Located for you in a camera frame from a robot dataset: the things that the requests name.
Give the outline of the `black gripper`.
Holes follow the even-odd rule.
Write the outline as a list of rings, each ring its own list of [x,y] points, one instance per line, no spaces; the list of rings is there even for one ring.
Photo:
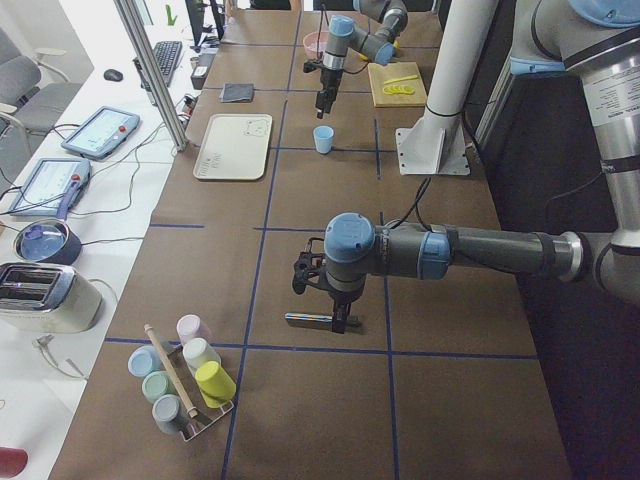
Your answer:
[[[349,323],[351,303],[357,301],[363,294],[364,285],[359,285],[350,291],[341,291],[333,286],[329,287],[329,296],[334,301],[331,331],[344,333]]]
[[[324,68],[321,73],[322,91],[316,95],[315,107],[317,110],[317,118],[322,119],[324,114],[330,114],[333,103],[335,102],[335,94],[339,90],[342,79],[342,70],[333,70]]]

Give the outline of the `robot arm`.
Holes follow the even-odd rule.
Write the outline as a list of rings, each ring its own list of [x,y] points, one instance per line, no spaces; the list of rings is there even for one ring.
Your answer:
[[[326,228],[320,277],[333,299],[331,328],[344,331],[368,275],[440,279],[456,263],[574,281],[590,272],[615,296],[639,299],[639,5],[635,1],[521,1],[513,75],[579,77],[617,218],[609,236],[518,233],[397,223],[356,213]]]
[[[348,50],[352,49],[373,63],[386,66],[394,54],[394,41],[408,23],[408,11],[403,1],[354,1],[353,7],[357,12],[376,20],[380,27],[374,33],[368,33],[348,16],[331,16],[325,49],[317,63],[321,70],[322,85],[315,102],[319,119],[331,112],[337,99]]]

